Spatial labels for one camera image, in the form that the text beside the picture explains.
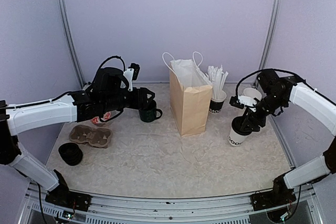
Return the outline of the black cup lid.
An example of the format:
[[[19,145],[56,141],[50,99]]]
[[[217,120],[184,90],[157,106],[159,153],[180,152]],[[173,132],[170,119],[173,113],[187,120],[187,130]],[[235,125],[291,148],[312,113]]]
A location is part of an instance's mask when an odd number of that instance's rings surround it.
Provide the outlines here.
[[[243,117],[242,116],[237,116],[233,119],[232,121],[232,129],[235,133],[242,135],[242,136],[247,136],[252,133],[252,130],[249,129],[243,129],[241,130],[241,126],[243,123]]]

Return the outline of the white paper cup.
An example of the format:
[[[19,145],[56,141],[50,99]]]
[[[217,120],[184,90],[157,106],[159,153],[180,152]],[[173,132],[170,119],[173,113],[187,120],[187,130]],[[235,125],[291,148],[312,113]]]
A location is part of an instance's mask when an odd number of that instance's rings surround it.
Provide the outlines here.
[[[231,146],[238,147],[249,135],[251,135],[251,132],[241,132],[235,127],[231,126],[228,142]]]

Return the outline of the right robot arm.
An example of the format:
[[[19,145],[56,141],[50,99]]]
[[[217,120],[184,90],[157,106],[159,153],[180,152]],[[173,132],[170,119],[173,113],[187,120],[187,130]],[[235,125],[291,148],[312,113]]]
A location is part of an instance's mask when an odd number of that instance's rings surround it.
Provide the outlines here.
[[[238,93],[231,97],[231,106],[245,110],[243,116],[233,122],[237,133],[249,135],[258,132],[265,126],[267,116],[279,116],[292,103],[312,115],[335,136],[335,102],[311,87],[298,74],[283,70],[285,76],[280,77],[280,72],[274,68],[254,72],[265,94],[263,98],[250,98]],[[334,173],[335,141],[319,157],[277,177],[268,199],[273,205],[279,205],[295,187]]]

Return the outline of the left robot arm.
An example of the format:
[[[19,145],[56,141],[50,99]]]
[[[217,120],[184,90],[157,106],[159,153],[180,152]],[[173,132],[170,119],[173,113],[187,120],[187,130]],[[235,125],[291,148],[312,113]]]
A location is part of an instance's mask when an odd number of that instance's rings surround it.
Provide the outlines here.
[[[1,101],[1,164],[9,165],[52,191],[53,197],[66,206],[73,201],[62,175],[51,170],[29,153],[18,135],[32,129],[66,122],[102,119],[107,112],[146,109],[155,94],[147,88],[135,88],[138,72],[105,67],[97,70],[93,81],[79,91],[68,91],[57,98],[35,103],[7,105]]]

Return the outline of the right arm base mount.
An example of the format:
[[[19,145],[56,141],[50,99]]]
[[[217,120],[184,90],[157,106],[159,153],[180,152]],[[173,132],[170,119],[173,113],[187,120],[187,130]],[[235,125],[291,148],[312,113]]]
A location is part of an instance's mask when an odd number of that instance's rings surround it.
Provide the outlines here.
[[[251,203],[254,211],[278,207],[296,201],[293,189],[273,188],[270,191],[254,193],[251,195]]]

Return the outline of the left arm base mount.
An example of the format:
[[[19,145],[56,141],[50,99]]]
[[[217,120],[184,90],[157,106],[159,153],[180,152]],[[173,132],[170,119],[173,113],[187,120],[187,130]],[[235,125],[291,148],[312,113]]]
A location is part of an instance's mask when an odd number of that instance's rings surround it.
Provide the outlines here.
[[[58,186],[47,193],[45,201],[57,206],[87,212],[91,199],[92,196],[89,194],[78,193]]]

